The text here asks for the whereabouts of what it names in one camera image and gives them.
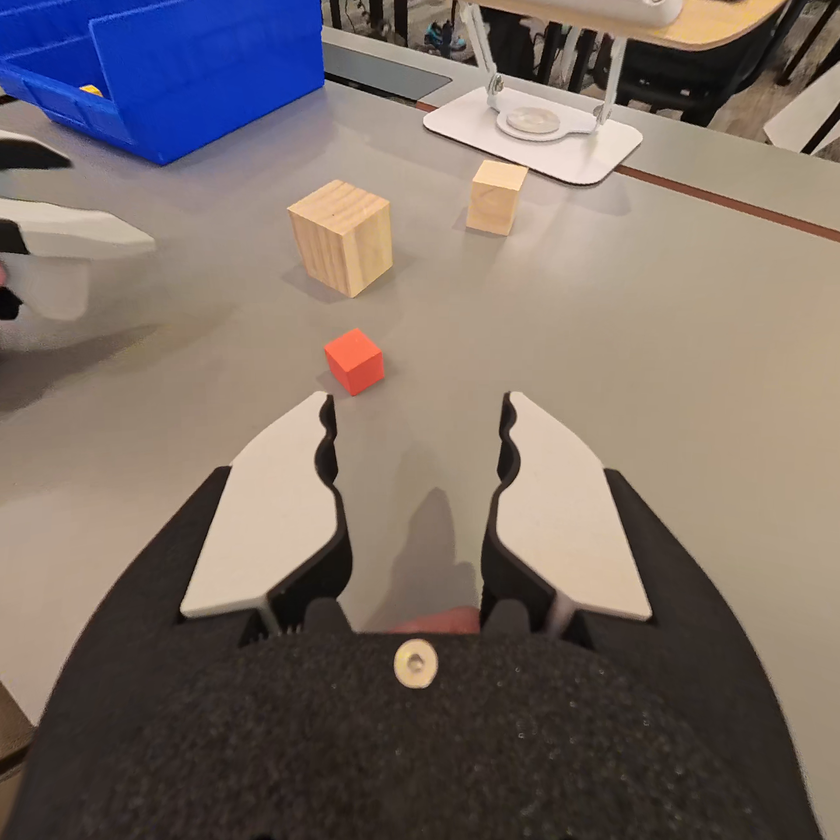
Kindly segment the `red wooden cube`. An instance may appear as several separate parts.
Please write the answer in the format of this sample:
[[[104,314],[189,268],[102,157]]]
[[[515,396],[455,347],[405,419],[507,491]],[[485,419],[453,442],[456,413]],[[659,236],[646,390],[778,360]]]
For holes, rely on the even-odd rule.
[[[361,329],[352,329],[324,345],[329,369],[351,396],[385,378],[383,351]]]

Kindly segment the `white slanted panel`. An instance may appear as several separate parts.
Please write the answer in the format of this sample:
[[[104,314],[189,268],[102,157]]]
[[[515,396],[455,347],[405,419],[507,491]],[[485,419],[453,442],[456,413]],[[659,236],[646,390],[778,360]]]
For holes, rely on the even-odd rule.
[[[835,64],[764,124],[766,139],[776,148],[813,154],[838,138],[836,122],[810,151],[805,150],[837,110],[838,103],[839,65]]]

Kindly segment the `blue plastic bin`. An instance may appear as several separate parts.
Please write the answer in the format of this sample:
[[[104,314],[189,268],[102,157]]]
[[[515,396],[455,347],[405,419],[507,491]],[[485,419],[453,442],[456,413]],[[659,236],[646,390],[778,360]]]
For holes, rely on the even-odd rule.
[[[314,1],[1,2],[6,94],[166,165],[324,84]],[[103,98],[79,87],[93,84]]]

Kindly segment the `white folding stand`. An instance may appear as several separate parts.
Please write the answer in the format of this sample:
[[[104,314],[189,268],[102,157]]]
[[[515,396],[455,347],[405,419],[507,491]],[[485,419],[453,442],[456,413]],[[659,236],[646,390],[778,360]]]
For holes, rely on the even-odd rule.
[[[427,130],[573,186],[603,182],[641,144],[637,129],[610,118],[626,38],[614,42],[617,68],[610,71],[600,109],[588,112],[506,87],[479,6],[465,4],[460,16],[486,83],[428,114]]]

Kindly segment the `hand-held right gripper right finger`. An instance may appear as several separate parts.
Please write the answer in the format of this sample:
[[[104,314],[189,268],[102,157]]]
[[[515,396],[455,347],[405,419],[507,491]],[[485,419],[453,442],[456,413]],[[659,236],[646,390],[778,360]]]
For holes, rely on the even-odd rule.
[[[502,397],[498,486],[481,546],[480,623],[517,601],[532,626],[578,612],[645,623],[653,609],[604,465],[522,392]]]

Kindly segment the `black office chair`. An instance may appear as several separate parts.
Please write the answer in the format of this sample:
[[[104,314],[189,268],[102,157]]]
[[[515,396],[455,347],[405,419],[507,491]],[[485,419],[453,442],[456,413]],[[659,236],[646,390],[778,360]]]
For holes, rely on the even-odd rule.
[[[615,105],[636,101],[651,112],[680,112],[684,123],[707,127],[730,98],[749,88],[774,49],[778,25],[769,18],[726,45],[688,51],[629,40]]]

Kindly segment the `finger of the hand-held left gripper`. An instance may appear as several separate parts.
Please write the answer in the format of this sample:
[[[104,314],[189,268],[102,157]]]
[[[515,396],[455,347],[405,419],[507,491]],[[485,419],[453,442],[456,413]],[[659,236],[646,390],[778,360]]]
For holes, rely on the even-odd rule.
[[[156,247],[150,235],[102,211],[2,197],[1,221],[4,254],[116,259]]]
[[[46,143],[20,133],[1,130],[1,172],[54,171],[73,163]]]

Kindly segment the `large wooden cube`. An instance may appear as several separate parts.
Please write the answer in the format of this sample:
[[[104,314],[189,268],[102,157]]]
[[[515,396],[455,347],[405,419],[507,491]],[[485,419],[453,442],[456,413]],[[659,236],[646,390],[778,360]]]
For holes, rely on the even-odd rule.
[[[333,180],[288,207],[308,275],[357,297],[393,266],[391,203]]]

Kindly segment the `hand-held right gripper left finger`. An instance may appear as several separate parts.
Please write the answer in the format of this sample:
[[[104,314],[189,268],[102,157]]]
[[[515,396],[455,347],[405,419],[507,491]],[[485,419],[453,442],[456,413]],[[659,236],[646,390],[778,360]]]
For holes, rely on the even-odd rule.
[[[256,611],[263,623],[304,623],[336,599],[353,556],[334,441],[333,397],[314,392],[231,462],[181,603],[187,619]]]

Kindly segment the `medium wooden cube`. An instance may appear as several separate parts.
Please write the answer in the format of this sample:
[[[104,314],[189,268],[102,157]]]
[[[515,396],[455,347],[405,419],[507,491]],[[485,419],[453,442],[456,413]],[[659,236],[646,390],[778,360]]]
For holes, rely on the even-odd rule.
[[[528,173],[520,164],[484,160],[471,183],[466,227],[508,236]]]

